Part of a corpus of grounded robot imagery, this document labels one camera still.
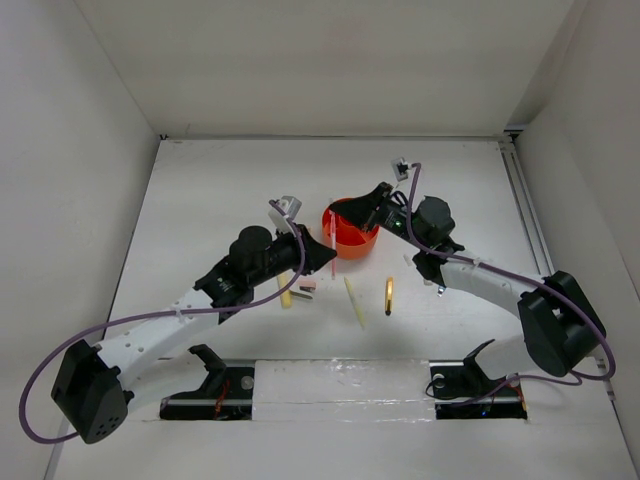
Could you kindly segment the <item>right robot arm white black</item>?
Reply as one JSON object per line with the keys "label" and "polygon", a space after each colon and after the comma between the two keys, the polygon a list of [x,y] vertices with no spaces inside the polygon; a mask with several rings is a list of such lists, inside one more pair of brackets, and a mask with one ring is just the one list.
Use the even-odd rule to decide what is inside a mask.
{"label": "right robot arm white black", "polygon": [[330,210],[361,231],[380,227],[416,246],[412,261],[425,280],[472,294],[519,321],[520,334],[489,340],[463,359],[468,390],[483,394],[498,380],[535,368],[562,378],[606,345],[604,325],[573,276],[557,271],[529,278],[474,258],[451,237],[455,222],[447,202],[426,196],[414,205],[413,199],[382,182]]}

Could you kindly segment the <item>pink highlighter pen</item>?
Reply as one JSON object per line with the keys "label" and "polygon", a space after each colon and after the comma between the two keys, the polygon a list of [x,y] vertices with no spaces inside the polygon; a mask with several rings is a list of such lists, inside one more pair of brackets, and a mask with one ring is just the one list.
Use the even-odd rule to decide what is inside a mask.
{"label": "pink highlighter pen", "polygon": [[335,212],[331,208],[329,208],[328,210],[329,210],[329,214],[330,214],[329,226],[330,226],[331,248],[334,251],[334,253],[336,254],[336,256],[331,260],[331,279],[335,280],[336,279],[336,270],[337,270],[337,264],[336,264],[336,260],[337,260],[336,217],[335,217]]}

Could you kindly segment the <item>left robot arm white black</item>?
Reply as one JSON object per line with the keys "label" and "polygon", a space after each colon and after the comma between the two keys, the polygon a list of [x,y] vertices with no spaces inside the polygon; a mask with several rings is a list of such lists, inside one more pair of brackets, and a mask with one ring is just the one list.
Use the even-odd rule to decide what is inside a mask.
{"label": "left robot arm white black", "polygon": [[[154,367],[172,350],[247,307],[258,306],[257,286],[286,272],[310,275],[336,257],[307,228],[276,234],[262,226],[244,228],[228,253],[198,279],[187,300],[94,345],[84,338],[64,349],[51,397],[87,444],[106,439],[146,398]],[[204,298],[204,312],[188,300]]]}

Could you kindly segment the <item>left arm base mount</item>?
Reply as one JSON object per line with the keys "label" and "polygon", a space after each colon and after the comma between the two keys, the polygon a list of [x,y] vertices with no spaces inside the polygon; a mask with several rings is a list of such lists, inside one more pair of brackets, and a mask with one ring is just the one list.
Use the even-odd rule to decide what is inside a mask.
{"label": "left arm base mount", "polygon": [[198,358],[198,374],[206,376],[196,387],[164,398],[159,418],[165,421],[249,421],[253,412],[255,360],[223,360],[209,346],[189,348],[189,360]]}

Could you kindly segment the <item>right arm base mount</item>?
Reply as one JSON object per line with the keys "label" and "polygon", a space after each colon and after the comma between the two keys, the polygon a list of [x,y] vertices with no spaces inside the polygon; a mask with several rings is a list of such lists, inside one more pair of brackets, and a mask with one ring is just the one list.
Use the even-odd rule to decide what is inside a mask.
{"label": "right arm base mount", "polygon": [[430,363],[425,394],[435,401],[437,420],[528,419],[519,386],[503,386],[488,396],[505,380],[490,380],[475,363],[476,356],[490,343],[492,340],[484,342],[462,360]]}

